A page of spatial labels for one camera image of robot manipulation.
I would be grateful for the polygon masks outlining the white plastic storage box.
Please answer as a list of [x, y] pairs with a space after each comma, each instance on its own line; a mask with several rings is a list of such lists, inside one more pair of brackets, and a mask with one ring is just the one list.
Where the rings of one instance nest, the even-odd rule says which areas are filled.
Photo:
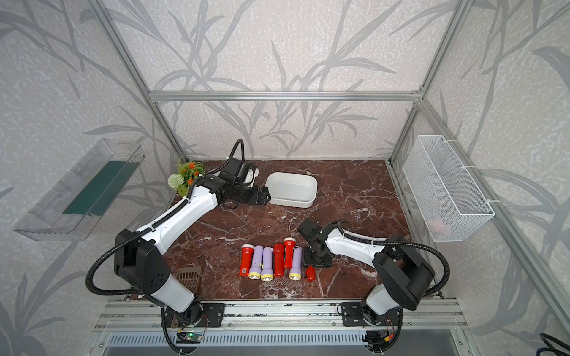
[[271, 204], [308, 209], [316, 199], [318, 181], [310, 175], [275, 172], [268, 176], [266, 187]]

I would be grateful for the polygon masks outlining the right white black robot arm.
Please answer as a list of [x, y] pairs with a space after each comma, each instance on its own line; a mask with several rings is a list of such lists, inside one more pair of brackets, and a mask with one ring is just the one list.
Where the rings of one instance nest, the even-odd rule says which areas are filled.
[[344, 256], [376, 270], [381, 284], [373, 287], [356, 311], [346, 311], [352, 324], [378, 326], [402, 310], [414, 311], [419, 302], [437, 293], [449, 281], [451, 267], [435, 248], [404, 237], [374, 238], [348, 231], [342, 222], [323, 227], [304, 221], [298, 233], [308, 242], [303, 250], [305, 267], [329, 268], [333, 259]]

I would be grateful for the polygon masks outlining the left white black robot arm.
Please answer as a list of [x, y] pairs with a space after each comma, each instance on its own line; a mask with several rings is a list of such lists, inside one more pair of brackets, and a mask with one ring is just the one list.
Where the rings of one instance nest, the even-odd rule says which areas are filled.
[[[186, 195], [159, 218], [136, 231], [121, 231], [113, 248], [98, 258], [86, 274], [86, 288], [101, 296], [142, 295], [174, 315], [182, 325], [196, 324], [203, 317], [198, 299], [170, 271], [164, 254], [191, 225], [219, 205], [265, 206], [270, 200], [267, 187], [255, 185], [258, 169], [244, 157], [242, 139], [238, 139], [222, 166], [200, 174]], [[129, 284], [128, 289], [108, 290], [96, 286], [94, 276], [108, 259], [114, 261], [114, 273]]]

